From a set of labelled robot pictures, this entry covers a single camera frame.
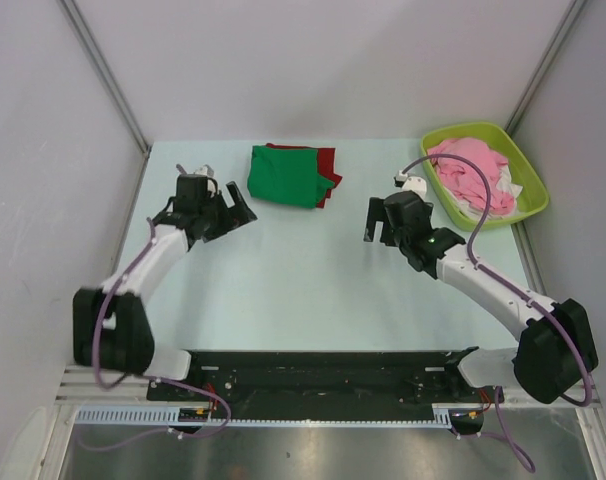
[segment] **green cloth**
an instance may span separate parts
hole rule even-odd
[[[315,208],[334,182],[317,171],[317,151],[277,150],[255,146],[247,189],[255,198],[285,205]]]

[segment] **white wall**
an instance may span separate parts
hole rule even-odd
[[[590,314],[606,411],[606,0],[592,2],[516,140],[551,196],[527,223],[550,293]]]
[[[569,0],[79,0],[155,140],[507,122]]]
[[[0,0],[0,459],[51,405],[71,300],[108,274],[142,157],[54,0]]]

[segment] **table surface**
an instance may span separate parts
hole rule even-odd
[[[368,199],[396,191],[392,177],[418,156],[417,140],[300,142],[288,143],[336,147],[335,171],[343,181],[325,209],[250,197],[251,148],[265,141],[154,144],[119,269],[147,241],[145,217],[153,217],[174,194],[177,163],[188,171],[207,163],[220,185],[236,181],[258,216],[214,242],[196,244],[169,272],[147,305],[157,342],[248,351],[516,345],[490,314],[462,293],[415,272],[397,249],[363,242]],[[421,167],[417,173],[423,174]],[[457,230],[432,193],[428,200],[435,204],[432,224]],[[475,250],[513,280],[526,283],[509,227],[483,232]]]

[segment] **green basket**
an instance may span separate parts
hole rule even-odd
[[[498,125],[488,122],[463,123],[452,125],[451,127],[441,128],[426,134],[421,140],[421,151],[427,155],[429,148],[437,146],[443,140],[448,138],[473,137],[483,140],[492,150],[496,150],[507,157],[510,164],[512,181],[523,186],[523,191],[517,198],[519,214],[508,218],[487,220],[483,229],[490,229],[510,225],[540,212],[550,201],[550,197],[530,162],[527,161],[519,147],[512,141],[505,131]],[[441,183],[431,162],[423,162],[425,173],[430,179],[430,183],[441,200],[454,224],[461,230],[474,230],[478,223],[477,220],[469,218],[452,200],[445,187]]]

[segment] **pink cloth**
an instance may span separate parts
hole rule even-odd
[[[507,165],[507,158],[491,150],[484,141],[469,137],[448,138],[427,152],[429,154],[451,153],[474,162],[490,183],[492,191],[490,213],[508,215],[514,210],[514,196],[499,190],[496,186],[501,176],[500,168]],[[432,160],[432,164],[443,185],[456,198],[467,200],[472,207],[478,210],[485,208],[485,187],[472,167],[451,158],[438,158]]]

